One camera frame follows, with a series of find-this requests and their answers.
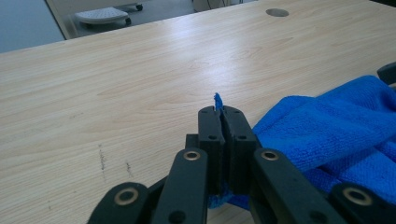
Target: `blue towel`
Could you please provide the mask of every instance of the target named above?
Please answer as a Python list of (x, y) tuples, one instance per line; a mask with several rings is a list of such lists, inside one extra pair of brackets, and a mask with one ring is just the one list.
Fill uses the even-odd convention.
[[(360, 77), (316, 98), (286, 97), (253, 132), (317, 188), (353, 182), (396, 204), (396, 92), (378, 78)], [(248, 208), (247, 201), (229, 203)]]

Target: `round joint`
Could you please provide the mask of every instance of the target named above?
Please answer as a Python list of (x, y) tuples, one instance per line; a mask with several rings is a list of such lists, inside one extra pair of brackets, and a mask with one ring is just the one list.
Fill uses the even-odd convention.
[(139, 191), (135, 188), (127, 188), (120, 190), (114, 197), (114, 202), (118, 205), (124, 206), (137, 200)]
[(372, 198), (360, 189), (346, 188), (343, 190), (343, 194), (348, 200), (358, 205), (368, 206), (373, 203)]
[(201, 154), (196, 151), (188, 151), (184, 153), (184, 159), (188, 161), (196, 161), (201, 158)]
[(262, 157), (268, 161), (277, 161), (279, 159), (279, 156), (271, 150), (265, 150), (262, 152)]

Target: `blue cloth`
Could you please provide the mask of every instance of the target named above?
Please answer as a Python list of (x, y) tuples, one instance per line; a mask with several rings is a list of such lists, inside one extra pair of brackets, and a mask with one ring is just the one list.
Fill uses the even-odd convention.
[[(317, 188), (353, 182), (396, 204), (396, 92), (373, 76), (319, 97), (290, 96), (253, 128)], [(231, 203), (247, 207), (246, 197)]]

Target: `floor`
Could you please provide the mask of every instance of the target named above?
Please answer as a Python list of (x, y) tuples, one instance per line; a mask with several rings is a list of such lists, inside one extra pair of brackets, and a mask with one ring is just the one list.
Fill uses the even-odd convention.
[[(239, 4), (239, 0), (232, 0), (232, 5)], [(193, 8), (192, 0), (152, 0), (142, 2), (143, 10), (138, 11), (136, 7), (120, 7), (121, 10), (128, 12), (132, 20), (131, 26), (144, 24), (152, 21), (161, 21), (174, 17), (196, 13)], [(110, 24), (92, 25), (89, 28), (80, 23), (75, 18), (75, 25), (79, 36), (94, 35), (106, 31), (121, 29), (125, 27), (125, 21), (118, 21)]]

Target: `cloth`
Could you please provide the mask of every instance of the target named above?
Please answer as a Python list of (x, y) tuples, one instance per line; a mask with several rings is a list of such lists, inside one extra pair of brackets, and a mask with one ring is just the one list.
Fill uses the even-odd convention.
[[(318, 189), (353, 182), (396, 204), (396, 92), (377, 77), (357, 78), (316, 98), (286, 97), (253, 132)], [(247, 201), (229, 202), (248, 208)]]

